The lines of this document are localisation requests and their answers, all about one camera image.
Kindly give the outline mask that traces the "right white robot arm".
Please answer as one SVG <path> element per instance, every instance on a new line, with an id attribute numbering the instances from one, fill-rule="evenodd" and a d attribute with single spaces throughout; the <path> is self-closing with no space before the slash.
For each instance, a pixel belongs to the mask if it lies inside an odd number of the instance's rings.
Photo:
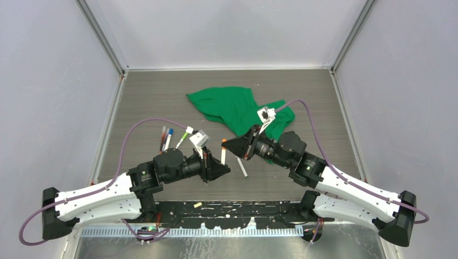
<path id="1" fill-rule="evenodd" d="M 341 219 L 359 224 L 400 247 L 408 247 L 415 221 L 416 196 L 404 190 L 393 193 L 371 186 L 306 151 L 307 144 L 293 131 L 271 139 L 259 125 L 245 135 L 222 142 L 236 157 L 257 155 L 289 170 L 289 177 L 307 187 L 300 203 L 301 217 L 308 222 Z"/>

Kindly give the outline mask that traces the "white marker blue tip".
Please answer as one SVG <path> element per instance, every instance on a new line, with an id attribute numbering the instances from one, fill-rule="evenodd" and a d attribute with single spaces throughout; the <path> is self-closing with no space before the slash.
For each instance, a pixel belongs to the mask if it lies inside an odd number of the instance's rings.
<path id="1" fill-rule="evenodd" d="M 226 164 L 226 148 L 221 149 L 221 157 L 220 157 L 220 162 L 221 164 L 225 165 Z"/>

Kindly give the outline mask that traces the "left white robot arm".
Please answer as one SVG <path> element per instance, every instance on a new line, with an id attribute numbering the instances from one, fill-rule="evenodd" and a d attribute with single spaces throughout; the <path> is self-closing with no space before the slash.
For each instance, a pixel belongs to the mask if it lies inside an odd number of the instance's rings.
<path id="1" fill-rule="evenodd" d="M 159 213 L 153 195 L 169 184 L 199 176 L 203 182 L 229 173 L 228 165 L 214 158 L 207 148 L 190 157 L 175 148 L 153 160 L 139 164 L 116 177 L 78 190 L 60 192 L 55 187 L 43 190 L 43 206 L 56 206 L 42 212 L 42 238 L 54 240 L 70 234 L 74 228 L 95 222 L 125 219 L 145 223 Z"/>

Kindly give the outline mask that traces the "red orange pen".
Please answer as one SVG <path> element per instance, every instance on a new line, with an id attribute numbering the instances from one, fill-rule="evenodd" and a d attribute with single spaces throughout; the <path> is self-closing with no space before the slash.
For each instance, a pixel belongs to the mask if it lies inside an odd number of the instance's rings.
<path id="1" fill-rule="evenodd" d="M 161 133 L 161 142 L 160 142 L 160 147 L 159 147 L 159 152 L 160 152 L 160 153 L 163 151 L 166 133 L 167 133 L 167 127 L 166 127 L 166 126 L 163 126 L 163 128 L 162 128 L 162 133 Z"/>

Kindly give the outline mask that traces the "white marker green tip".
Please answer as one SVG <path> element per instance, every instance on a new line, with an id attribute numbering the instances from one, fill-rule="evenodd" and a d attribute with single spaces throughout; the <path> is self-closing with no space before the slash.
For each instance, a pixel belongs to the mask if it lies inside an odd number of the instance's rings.
<path id="1" fill-rule="evenodd" d="M 243 165 L 241 159 L 240 159 L 239 157 L 236 157 L 236 159 L 237 159 L 237 162 L 238 162 L 238 164 L 239 164 L 239 167 L 240 167 L 240 169 L 241 169 L 241 171 L 242 171 L 242 173 L 243 173 L 243 176 L 244 176 L 245 178 L 247 178 L 247 177 L 248 177 L 248 174 L 247 174 L 247 171 L 246 171 L 246 169 L 245 169 L 245 167 L 244 167 L 244 165 Z"/>

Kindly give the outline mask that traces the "white marker blue end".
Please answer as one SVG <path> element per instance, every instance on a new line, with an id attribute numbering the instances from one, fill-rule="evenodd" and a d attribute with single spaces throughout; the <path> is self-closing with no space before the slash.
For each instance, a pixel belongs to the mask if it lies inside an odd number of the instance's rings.
<path id="1" fill-rule="evenodd" d="M 163 151 L 166 151 L 169 148 L 172 136 L 173 136 L 173 129 L 170 128 L 165 138 Z"/>

